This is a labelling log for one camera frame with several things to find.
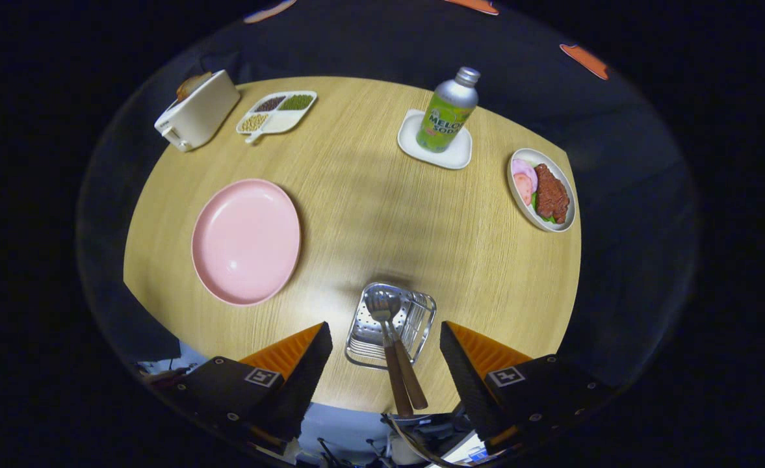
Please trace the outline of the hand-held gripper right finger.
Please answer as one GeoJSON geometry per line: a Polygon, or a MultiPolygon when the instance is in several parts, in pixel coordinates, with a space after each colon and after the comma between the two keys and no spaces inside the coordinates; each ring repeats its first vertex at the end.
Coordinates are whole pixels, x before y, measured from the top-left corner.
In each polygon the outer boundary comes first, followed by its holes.
{"type": "Polygon", "coordinates": [[[561,356],[531,358],[454,322],[441,324],[439,347],[489,455],[536,449],[617,393],[561,356]]]}

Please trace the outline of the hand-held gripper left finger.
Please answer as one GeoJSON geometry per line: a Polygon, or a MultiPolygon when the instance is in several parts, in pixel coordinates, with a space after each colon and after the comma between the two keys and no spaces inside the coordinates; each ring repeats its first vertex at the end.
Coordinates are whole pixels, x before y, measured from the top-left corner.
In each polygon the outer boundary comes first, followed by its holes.
{"type": "Polygon", "coordinates": [[[301,424],[333,350],[327,322],[242,359],[214,356],[161,382],[166,403],[238,447],[282,454],[301,424]]]}

